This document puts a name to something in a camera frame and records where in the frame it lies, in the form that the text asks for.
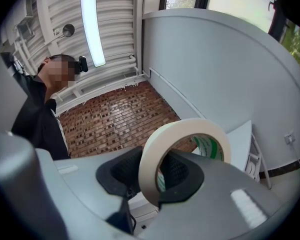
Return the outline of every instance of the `person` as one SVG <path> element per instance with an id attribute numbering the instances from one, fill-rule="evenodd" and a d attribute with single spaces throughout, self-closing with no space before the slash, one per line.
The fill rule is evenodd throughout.
<path id="1" fill-rule="evenodd" d="M 51 96 L 68 87 L 80 74 L 79 64 L 66 54 L 46 58 L 30 76 L 16 73 L 13 77 L 27 94 L 11 132 L 49 151 L 53 160 L 68 159 L 68 147 L 60 121 L 56 118 L 57 103 Z"/>

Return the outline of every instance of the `black hair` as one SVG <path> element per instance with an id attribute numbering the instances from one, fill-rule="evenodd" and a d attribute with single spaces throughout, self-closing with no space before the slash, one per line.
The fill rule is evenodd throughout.
<path id="1" fill-rule="evenodd" d="M 56 54 L 56 55 L 52 55 L 50 57 L 47 57 L 45 59 L 50 59 L 52 61 L 61 58 L 61 60 L 63 62 L 76 62 L 76 59 L 70 55 L 66 55 L 66 54 Z M 42 70 L 42 68 L 44 67 L 44 63 L 42 62 L 41 65 L 38 67 L 37 69 L 37 74 L 39 74 L 39 72 Z"/>

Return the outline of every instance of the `brick floor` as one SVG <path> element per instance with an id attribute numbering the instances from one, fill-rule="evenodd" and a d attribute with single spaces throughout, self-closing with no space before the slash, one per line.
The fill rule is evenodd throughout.
<path id="1" fill-rule="evenodd" d="M 72 158 L 93 156 L 127 147 L 144 146 L 159 127 L 180 120 L 147 82 L 110 91 L 60 115 Z M 175 148 L 191 152 L 191 139 Z"/>

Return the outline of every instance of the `fluorescent light panel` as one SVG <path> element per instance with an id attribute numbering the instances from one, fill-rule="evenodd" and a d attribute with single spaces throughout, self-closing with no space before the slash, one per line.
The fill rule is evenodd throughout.
<path id="1" fill-rule="evenodd" d="M 95 67 L 106 64 L 102 50 L 98 18 L 97 0 L 81 0 L 81 13 L 86 41 Z"/>

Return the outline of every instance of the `white ceiling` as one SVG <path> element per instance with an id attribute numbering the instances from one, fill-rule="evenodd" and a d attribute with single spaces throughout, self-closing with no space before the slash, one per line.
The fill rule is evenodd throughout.
<path id="1" fill-rule="evenodd" d="M 26 46 L 34 67 L 37 69 L 52 53 L 67 54 L 76 59 L 85 56 L 87 59 L 89 71 L 81 74 L 75 87 L 62 90 L 58 97 L 55 96 L 59 107 L 65 104 L 69 107 L 71 101 L 100 86 L 136 74 L 136 59 L 129 57 L 135 55 L 135 3 L 136 0 L 96 0 L 106 65 L 95 68 L 83 28 L 80 0 L 32 0 L 33 19 L 30 21 L 30 29 L 35 32 L 35 36 L 27 41 Z M 62 32 L 66 24 L 74 25 L 73 36 L 57 39 L 45 46 L 45 42 L 54 38 L 53 33 L 57 29 Z"/>

